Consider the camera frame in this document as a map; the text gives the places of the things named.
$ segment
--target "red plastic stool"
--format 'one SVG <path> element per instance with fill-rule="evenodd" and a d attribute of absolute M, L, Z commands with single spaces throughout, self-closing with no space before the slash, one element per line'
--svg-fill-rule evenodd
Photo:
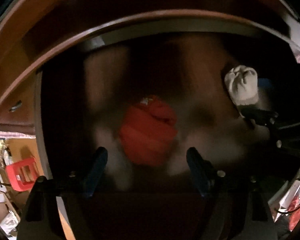
<path fill-rule="evenodd" d="M 35 158 L 27 158 L 20 162 L 13 163 L 6 167 L 6 173 L 10 180 L 10 184 L 12 188 L 16 191 L 26 191 L 32 189 L 36 179 L 39 177 L 39 174 L 34 168 L 35 165 Z M 25 175 L 22 171 L 23 167 L 29 166 L 31 175 L 34 181 L 27 182 Z"/>

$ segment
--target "curved rim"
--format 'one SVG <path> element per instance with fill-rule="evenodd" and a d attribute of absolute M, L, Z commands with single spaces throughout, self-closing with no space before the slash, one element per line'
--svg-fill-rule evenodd
<path fill-rule="evenodd" d="M 145 29 L 148 32 L 145 32 L 145 34 L 142 34 L 142 35 L 139 33 L 139 36 L 138 36 L 135 34 L 133 35 L 131 32 L 131 29 L 128 32 L 127 32 L 127 29 L 125 29 L 125 32 L 131 33 L 131 35 L 126 36 L 122 40 L 119 39 L 116 42 L 123 41 L 126 39 L 137 38 L 137 37 L 141 37 L 141 36 L 159 34 L 159 33 L 168 33 L 168 32 L 176 32 L 176 31 L 179 31 L 179 32 L 181 32 L 181 31 L 183 31 L 183 32 L 184 31 L 185 32 L 195 32 L 195 31 L 207 32 L 207 31 L 209 31 L 207 29 L 205 29 L 205 30 L 200 29 L 200 25 L 196 27 L 197 29 L 191 28 L 191 26 L 188 26 L 188 25 L 186 27 L 186 30 L 182 30 L 182 28 L 176 29 L 175 25 L 173 25 L 173 24 L 169 25 L 169 24 L 167 24 L 167 22 L 164 22 L 163 30 L 156 31 L 155 33 L 151 32 L 150 28 L 145 28 L 146 24 L 151 24 L 151 22 L 154 22 L 154 21 L 159 22 L 159 20 L 167 21 L 167 19 L 169 19 L 169 18 L 170 18 L 170 21 L 175 21 L 176 19 L 181 19 L 181 20 L 200 19 L 202 21 L 202 23 L 204 21 L 209 20 L 210 23 L 212 21 L 215 21 L 215 22 L 222 21 L 223 25 L 224 25 L 224 23 L 226 23 L 226 25 L 229 23 L 235 24 L 237 27 L 241 26 L 241 27 L 243 27 L 243 30 L 245 30 L 243 32 L 239 32 L 238 34 L 248 35 L 246 32 L 247 28 L 252 31 L 254 30 L 256 33 L 258 33 L 258 32 L 269 33 L 269 34 L 287 42 L 291 47 L 294 47 L 295 49 L 300 51 L 300 47 L 296 43 L 291 41 L 290 38 L 283 35 L 282 33 L 278 32 L 274 29 L 271 29 L 269 27 L 266 27 L 264 25 L 258 24 L 256 22 L 247 20 L 242 17 L 233 16 L 233 15 L 229 15 L 229 14 L 225 14 L 225 13 L 219 13 L 219 12 L 212 12 L 212 11 L 205 11 L 205 10 L 189 10 L 189 9 L 160 10 L 160 11 L 146 12 L 146 13 L 141 13 L 141 14 L 136 14 L 136 15 L 119 18 L 117 20 L 101 24 L 94 28 L 90 28 L 88 30 L 85 30 L 84 32 L 74 35 L 73 37 L 59 43 L 57 46 L 55 46 L 52 49 L 50 49 L 49 51 L 45 52 L 40 57 L 38 57 L 34 62 L 32 62 L 31 65 L 29 65 L 29 67 L 27 67 L 26 70 L 24 70 L 21 73 L 21 75 L 18 76 L 18 78 L 16 78 L 14 80 L 14 82 L 12 82 L 12 84 L 5 90 L 5 92 L 0 97 L 0 106 L 2 105 L 4 100 L 14 91 L 14 89 L 21 82 L 23 82 L 31 73 L 33 73 L 36 69 L 38 69 L 40 66 L 42 66 L 45 62 L 52 59 L 53 57 L 60 54 L 61 52 L 65 51 L 66 49 L 69 49 L 70 47 L 77 45 L 80 42 L 82 42 L 88 38 L 91 38 L 92 36 L 98 36 L 100 34 L 105 34 L 105 33 L 109 32 L 109 30 L 110 31 L 114 30 L 114 29 L 118 30 L 120 27 L 122 28 L 123 25 L 125 25 L 124 28 L 131 28 L 133 24 L 134 24 L 134 26 L 140 26 L 143 24 L 144 25 L 143 29 Z M 214 28 L 213 30 L 210 30 L 210 31 L 229 33 L 229 30 L 226 31 L 226 30 L 222 29 L 220 31 L 220 29 L 218 30 L 217 28 Z"/>

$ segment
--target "red plastic object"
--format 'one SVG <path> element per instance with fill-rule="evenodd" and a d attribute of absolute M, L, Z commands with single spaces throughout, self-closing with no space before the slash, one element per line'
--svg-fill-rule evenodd
<path fill-rule="evenodd" d="M 130 106 L 120 128 L 120 139 L 126 156 L 135 164 L 160 166 L 170 154 L 177 134 L 177 116 L 173 109 L 156 96 L 146 103 Z"/>
<path fill-rule="evenodd" d="M 35 165 L 35 158 L 27 158 L 25 160 L 13 163 L 6 167 L 6 173 L 9 178 L 10 184 L 12 188 L 16 191 L 26 191 L 31 190 L 34 182 L 39 177 L 39 174 L 34 168 Z M 23 167 L 28 166 L 34 181 L 27 182 L 25 179 L 25 175 L 22 171 Z"/>

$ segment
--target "rolled red fabric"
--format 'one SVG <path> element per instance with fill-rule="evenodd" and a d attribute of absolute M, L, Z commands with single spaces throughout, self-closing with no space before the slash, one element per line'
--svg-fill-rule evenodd
<path fill-rule="evenodd" d="M 156 96 L 130 106 L 119 132 L 126 156 L 135 164 L 164 164 L 177 134 L 176 122 L 173 109 Z"/>

